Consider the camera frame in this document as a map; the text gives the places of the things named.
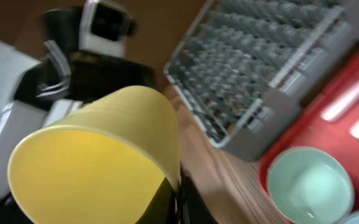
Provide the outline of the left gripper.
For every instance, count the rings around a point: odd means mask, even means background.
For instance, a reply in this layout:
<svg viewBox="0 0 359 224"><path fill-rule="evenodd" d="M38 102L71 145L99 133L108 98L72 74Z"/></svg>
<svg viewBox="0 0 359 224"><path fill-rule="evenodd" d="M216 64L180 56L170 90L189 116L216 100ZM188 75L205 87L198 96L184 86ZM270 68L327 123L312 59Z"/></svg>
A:
<svg viewBox="0 0 359 224"><path fill-rule="evenodd" d="M72 75L68 87L58 87L44 93L42 90L45 87L62 81L50 56L46 56L23 74L14 99L48 111L54 101L61 99L91 103L127 86L157 88L155 72L151 67L121 58L96 55L92 58L93 60L72 60Z"/></svg>

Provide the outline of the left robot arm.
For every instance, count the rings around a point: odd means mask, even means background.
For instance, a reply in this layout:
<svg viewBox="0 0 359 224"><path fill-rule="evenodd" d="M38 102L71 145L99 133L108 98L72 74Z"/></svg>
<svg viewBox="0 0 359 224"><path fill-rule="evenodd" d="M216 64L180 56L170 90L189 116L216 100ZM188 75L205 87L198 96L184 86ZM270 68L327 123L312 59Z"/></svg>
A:
<svg viewBox="0 0 359 224"><path fill-rule="evenodd" d="M0 201L10 194L9 157L27 135L120 88L155 85L145 65L84 52L71 59L56 42L45 44L36 60L0 42Z"/></svg>

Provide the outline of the green bowl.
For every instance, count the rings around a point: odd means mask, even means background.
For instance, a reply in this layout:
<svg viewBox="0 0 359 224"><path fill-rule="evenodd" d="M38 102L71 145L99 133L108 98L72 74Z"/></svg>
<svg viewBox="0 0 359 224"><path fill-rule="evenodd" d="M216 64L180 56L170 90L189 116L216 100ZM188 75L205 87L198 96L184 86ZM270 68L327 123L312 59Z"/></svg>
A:
<svg viewBox="0 0 359 224"><path fill-rule="evenodd" d="M314 147L292 147L268 168L268 194L293 223L341 223L351 212L355 191L343 165Z"/></svg>

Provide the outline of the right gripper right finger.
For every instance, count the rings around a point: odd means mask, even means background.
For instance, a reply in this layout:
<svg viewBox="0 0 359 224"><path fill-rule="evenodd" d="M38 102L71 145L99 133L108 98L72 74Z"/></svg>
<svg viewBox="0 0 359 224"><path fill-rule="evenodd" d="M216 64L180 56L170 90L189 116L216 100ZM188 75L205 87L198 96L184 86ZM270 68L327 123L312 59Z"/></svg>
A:
<svg viewBox="0 0 359 224"><path fill-rule="evenodd" d="M180 222L182 224L218 224L193 180L186 175L181 181L181 209Z"/></svg>

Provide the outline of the yellow plastic cup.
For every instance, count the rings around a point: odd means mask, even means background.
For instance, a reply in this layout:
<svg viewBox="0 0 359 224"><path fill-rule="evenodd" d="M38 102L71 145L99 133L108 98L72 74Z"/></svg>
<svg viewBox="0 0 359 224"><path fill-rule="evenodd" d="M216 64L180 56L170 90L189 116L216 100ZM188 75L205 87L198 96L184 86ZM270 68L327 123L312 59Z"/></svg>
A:
<svg viewBox="0 0 359 224"><path fill-rule="evenodd" d="M165 178L179 193L175 110L152 88L122 88L24 138L7 177L34 223L136 223Z"/></svg>

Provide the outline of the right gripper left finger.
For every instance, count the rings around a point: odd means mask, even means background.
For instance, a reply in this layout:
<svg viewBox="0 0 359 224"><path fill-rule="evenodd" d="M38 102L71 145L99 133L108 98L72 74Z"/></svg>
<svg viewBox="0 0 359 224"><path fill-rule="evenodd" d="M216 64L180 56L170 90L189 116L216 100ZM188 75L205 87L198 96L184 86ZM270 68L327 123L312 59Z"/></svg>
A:
<svg viewBox="0 0 359 224"><path fill-rule="evenodd" d="M175 206L174 190L165 178L136 224L175 224Z"/></svg>

